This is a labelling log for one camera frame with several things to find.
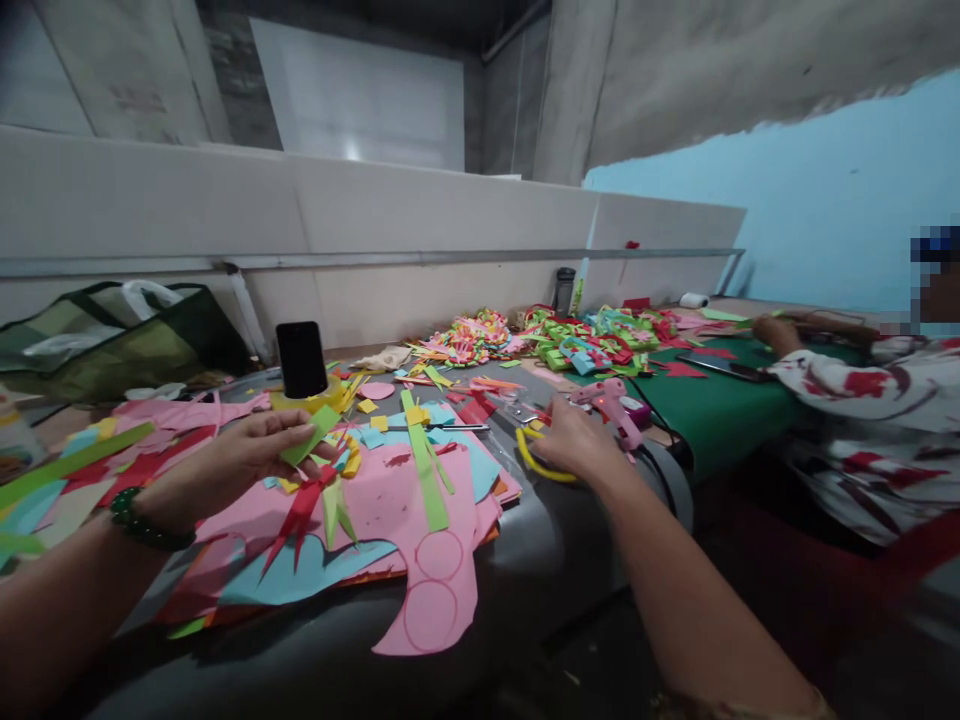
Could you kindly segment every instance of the phone on tape roll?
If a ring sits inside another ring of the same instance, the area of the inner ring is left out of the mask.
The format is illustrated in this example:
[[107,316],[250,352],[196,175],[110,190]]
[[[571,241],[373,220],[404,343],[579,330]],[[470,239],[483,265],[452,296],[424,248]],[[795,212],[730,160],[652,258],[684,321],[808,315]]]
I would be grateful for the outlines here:
[[327,387],[320,328],[312,320],[277,325],[283,394],[293,400],[319,395]]
[[752,368],[749,365],[743,365],[714,355],[679,353],[677,354],[677,360],[683,360],[691,365],[710,368],[711,370],[716,370],[717,372],[732,375],[733,377],[738,377],[741,380],[748,380],[750,382],[770,382],[771,380],[776,380],[773,375],[768,375],[758,368]]

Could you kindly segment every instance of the scissor handle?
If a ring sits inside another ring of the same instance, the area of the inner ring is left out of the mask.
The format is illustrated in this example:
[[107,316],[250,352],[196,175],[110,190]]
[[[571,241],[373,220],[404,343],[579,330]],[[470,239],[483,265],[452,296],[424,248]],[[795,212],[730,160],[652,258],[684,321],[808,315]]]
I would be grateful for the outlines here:
[[534,472],[540,475],[543,475],[545,478],[549,480],[556,480],[557,482],[565,482],[565,483],[576,482],[577,480],[576,475],[571,475],[570,473],[557,472],[556,470],[549,470],[545,468],[543,465],[541,465],[540,463],[538,463],[534,459],[533,455],[530,454],[530,448],[527,447],[527,438],[526,438],[527,435],[529,435],[534,439],[542,438],[544,437],[544,435],[543,433],[538,433],[536,430],[533,430],[532,428],[528,428],[528,427],[517,428],[517,447],[520,448],[520,455],[523,457],[524,461],[526,461],[527,465],[530,466],[531,470],[533,470]]

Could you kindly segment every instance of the woman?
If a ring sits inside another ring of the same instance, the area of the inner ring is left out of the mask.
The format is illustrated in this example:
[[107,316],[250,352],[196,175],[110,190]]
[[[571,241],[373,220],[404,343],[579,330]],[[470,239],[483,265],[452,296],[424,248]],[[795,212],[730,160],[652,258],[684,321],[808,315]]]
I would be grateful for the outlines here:
[[[932,322],[960,320],[960,271],[944,262],[924,299]],[[801,330],[867,351],[855,368],[806,348]],[[960,338],[881,339],[860,325],[810,315],[762,317],[754,335],[779,358],[771,372],[826,415],[815,437],[793,437],[784,459],[817,503],[879,546],[960,507]]]
[[[662,705],[661,716],[832,717],[608,431],[566,401],[552,413],[536,450],[607,506],[657,662],[683,698]],[[308,419],[303,411],[247,418],[144,489],[134,513],[166,533],[189,533],[253,483],[282,474],[278,455],[310,437]],[[52,702],[169,557],[101,515],[0,587],[0,716],[28,716]]]

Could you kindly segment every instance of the tape roll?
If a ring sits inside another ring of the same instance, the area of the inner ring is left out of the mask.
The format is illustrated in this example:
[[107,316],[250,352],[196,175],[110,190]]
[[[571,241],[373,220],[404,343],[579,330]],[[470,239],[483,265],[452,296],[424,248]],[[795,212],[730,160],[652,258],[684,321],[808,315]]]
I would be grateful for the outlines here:
[[702,308],[710,304],[710,298],[699,293],[684,293],[680,298],[680,307]]

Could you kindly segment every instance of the glue gun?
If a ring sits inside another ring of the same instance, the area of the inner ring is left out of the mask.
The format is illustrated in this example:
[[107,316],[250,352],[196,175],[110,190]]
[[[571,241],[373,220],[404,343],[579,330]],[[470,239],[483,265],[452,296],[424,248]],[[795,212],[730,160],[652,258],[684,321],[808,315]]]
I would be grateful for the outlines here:
[[620,447],[624,450],[636,450],[643,443],[643,435],[620,404],[620,398],[627,394],[623,380],[607,378],[603,382],[585,385],[570,394],[570,402],[575,405],[592,405],[612,420],[620,428]]

